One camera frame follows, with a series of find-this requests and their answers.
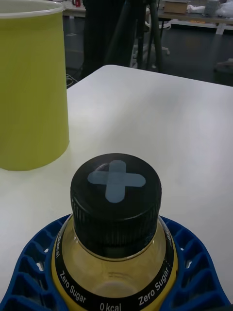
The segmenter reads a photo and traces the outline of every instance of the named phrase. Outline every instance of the tripod leg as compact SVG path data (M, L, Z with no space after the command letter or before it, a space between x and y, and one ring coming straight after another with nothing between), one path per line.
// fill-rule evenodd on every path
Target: tripod leg
M163 35L163 29L164 29L164 20L162 21L162 27L161 27L161 30L160 30L160 37L162 38L162 35Z
M137 51L137 68L142 69L143 65L143 43L144 43L144 28L146 20L146 5L143 4L138 7L139 17L137 22L137 38L138 38L138 51Z
M114 32L113 38L110 42L108 51L107 51L105 59L104 59L105 65L108 65L111 63L111 59L115 53L115 50L116 50L117 44L119 42L120 36L122 35L122 33L124 31L124 27L126 24L127 17L129 16L130 10L131 10L131 4L128 0L126 0L123 8L121 10L119 21L118 21L117 26L116 26L116 30Z
M150 39L149 39L149 44L148 44L148 54L147 54L147 65L146 65L146 70L149 69L149 63L150 63L150 54L151 54L151 46L153 43L153 31L152 29L150 30Z
M151 31L154 37L154 46L155 46L155 53L156 53L156 63L159 72L163 71L163 58L162 58L162 46L161 46L161 39L159 33L159 19L156 9L156 3L154 0L150 3L150 16L151 16Z

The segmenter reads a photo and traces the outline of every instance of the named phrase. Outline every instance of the blue plastic holder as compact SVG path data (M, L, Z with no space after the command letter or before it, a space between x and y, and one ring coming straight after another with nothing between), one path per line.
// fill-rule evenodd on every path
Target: blue plastic holder
M68 311L50 270L55 239L68 216L47 225L24 247L0 311ZM201 311L230 305L203 243L182 225L162 218L176 244L179 266L176 282L160 310Z

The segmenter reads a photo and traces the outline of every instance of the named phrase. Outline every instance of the blue cross symbol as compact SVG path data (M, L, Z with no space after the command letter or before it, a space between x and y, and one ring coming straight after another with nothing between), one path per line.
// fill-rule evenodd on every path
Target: blue cross symbol
M111 203L119 203L125 198L125 187L142 187L146 179L140 174L126 173L126 163L114 160L109 171L94 171L88 181L95 185L106 185L105 198Z

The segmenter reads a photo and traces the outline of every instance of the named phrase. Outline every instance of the cardboard box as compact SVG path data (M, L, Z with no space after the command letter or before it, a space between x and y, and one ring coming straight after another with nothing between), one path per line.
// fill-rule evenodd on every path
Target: cardboard box
M187 11L187 0L166 0L164 5L164 12L185 14Z

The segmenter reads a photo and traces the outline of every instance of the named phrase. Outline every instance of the desk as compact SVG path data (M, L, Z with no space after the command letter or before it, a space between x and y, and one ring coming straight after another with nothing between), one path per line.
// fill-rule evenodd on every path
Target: desk
M202 14L196 14L196 13L186 13L186 14L176 14L176 13L165 13L164 10L159 9L158 10L158 17L160 18L168 18L168 19L178 19L181 21L201 21L208 24L208 27L211 26L211 23L218 24L218 26L214 26L216 28L216 34L222 35L224 32L224 29L226 25L232 25L233 20L230 18L224 18L224 17L210 17L210 16L204 16Z
M33 171L0 170L0 300L24 245L71 212L69 187L79 166L120 152L155 168L160 214L203 241L233 302L233 88L106 66L67 94L67 151Z
M71 1L65 1L65 11L63 12L64 16L72 16L72 17L85 17L85 7L82 5L80 8L76 8ZM186 14L175 14L175 13L165 13L162 9L158 10L158 17L159 18L169 18L169 19L179 19L182 21L204 21L208 24L214 23L219 24L216 30L216 34L222 35L226 25L232 25L233 20L229 18L223 17L208 17L203 16L202 14L195 14L195 13L186 13Z

